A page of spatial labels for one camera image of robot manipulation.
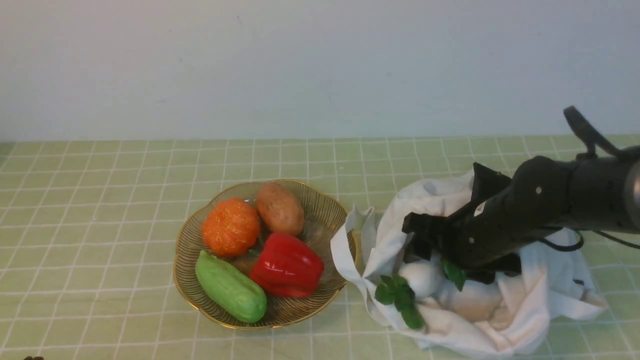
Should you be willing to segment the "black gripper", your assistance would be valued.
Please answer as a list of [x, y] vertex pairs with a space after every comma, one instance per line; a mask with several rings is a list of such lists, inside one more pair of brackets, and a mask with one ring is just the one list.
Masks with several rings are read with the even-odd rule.
[[448, 280], [491, 284], [498, 272], [521, 274], [519, 250], [542, 243], [560, 252], [574, 252], [574, 244], [555, 244], [549, 235], [562, 230], [569, 170], [548, 157], [521, 164], [512, 177], [479, 162], [472, 166], [470, 200], [450, 215], [410, 212], [402, 223], [409, 250], [420, 259], [437, 253]]

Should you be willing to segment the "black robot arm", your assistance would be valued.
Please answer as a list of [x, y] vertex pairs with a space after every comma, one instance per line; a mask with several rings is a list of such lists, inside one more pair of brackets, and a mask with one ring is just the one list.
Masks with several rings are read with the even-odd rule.
[[475, 162], [467, 203], [447, 216], [410, 212], [401, 228], [414, 255], [429, 260], [437, 253], [483, 284], [497, 273], [519, 276], [518, 251], [530, 244], [560, 252], [582, 248], [583, 239], [547, 239], [562, 229], [638, 234], [639, 155], [626, 149], [624, 156], [581, 153], [573, 161], [536, 156], [512, 177]]

